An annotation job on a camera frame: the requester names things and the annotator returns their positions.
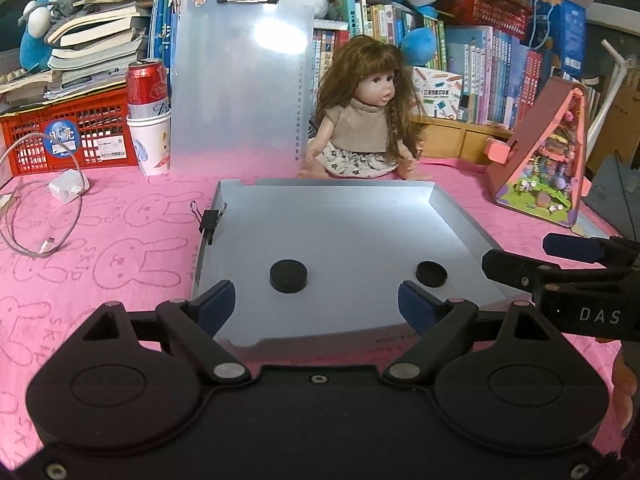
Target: doll face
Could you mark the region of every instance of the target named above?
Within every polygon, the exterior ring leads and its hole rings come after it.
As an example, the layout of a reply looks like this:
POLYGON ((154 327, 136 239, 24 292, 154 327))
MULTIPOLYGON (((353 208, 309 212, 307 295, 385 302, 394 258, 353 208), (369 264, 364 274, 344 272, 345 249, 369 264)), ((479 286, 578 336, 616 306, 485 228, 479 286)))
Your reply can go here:
POLYGON ((384 107, 396 95, 394 73, 374 74, 364 78, 354 96, 358 101, 370 106, 384 107))

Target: doll hair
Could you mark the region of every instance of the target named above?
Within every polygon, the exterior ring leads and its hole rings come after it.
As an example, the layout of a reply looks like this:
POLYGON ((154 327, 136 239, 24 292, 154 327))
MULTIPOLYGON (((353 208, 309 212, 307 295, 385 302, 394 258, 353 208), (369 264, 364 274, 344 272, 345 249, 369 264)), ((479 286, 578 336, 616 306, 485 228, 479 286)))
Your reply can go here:
POLYGON ((314 119, 316 124, 320 124, 325 110, 349 104, 364 78, 386 72, 394 73, 396 85, 396 95, 385 107, 389 127, 386 152, 393 158, 399 158, 398 142, 402 140, 417 158, 420 127, 410 120, 410 111, 419 100, 411 72, 404 66, 402 51, 393 45, 380 43, 369 36, 356 36, 338 50, 322 78, 314 119))

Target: human hand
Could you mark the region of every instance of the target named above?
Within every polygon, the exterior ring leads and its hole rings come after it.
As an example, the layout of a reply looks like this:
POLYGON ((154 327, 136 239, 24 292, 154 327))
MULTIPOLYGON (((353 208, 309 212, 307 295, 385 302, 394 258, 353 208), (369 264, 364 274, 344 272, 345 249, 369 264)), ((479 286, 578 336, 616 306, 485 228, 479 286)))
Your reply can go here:
MULTIPOLYGON (((596 338, 598 343, 610 343, 611 339, 596 338)), ((618 351, 618 355, 613 361, 613 371, 611 373, 611 381, 613 382, 612 403, 616 418, 622 429, 626 428, 631 422, 634 414, 634 406, 632 397, 638 389, 638 378, 633 370, 625 365, 625 358, 622 348, 618 351)))

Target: red basket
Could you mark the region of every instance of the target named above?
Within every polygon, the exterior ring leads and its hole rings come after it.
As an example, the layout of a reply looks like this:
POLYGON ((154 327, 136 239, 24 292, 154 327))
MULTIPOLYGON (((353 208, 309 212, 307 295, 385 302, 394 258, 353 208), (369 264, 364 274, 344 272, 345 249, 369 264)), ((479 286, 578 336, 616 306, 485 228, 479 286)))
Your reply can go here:
POLYGON ((524 40, 531 9, 509 0, 438 0, 438 10, 453 14, 445 16, 450 25, 490 25, 524 40))
MULTIPOLYGON (((83 169, 136 166, 136 153, 127 126, 127 91, 125 88, 93 94, 37 110, 0 117, 0 132, 9 148, 16 140, 30 133, 44 133, 47 123, 66 119, 78 128, 80 146, 74 153, 83 169), (122 136, 124 156, 102 160, 96 142, 99 139, 122 136)), ((68 170, 76 165, 70 156, 57 157, 49 153, 43 139, 32 137, 8 155, 13 176, 68 170)))

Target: white charger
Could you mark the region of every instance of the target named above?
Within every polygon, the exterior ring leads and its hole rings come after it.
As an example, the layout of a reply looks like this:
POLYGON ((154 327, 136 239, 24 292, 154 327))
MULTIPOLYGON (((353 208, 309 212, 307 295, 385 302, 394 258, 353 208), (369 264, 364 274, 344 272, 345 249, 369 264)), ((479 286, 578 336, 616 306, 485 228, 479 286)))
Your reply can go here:
POLYGON ((78 170, 66 170, 49 182, 49 191, 63 204, 68 204, 89 189, 89 180, 78 170))

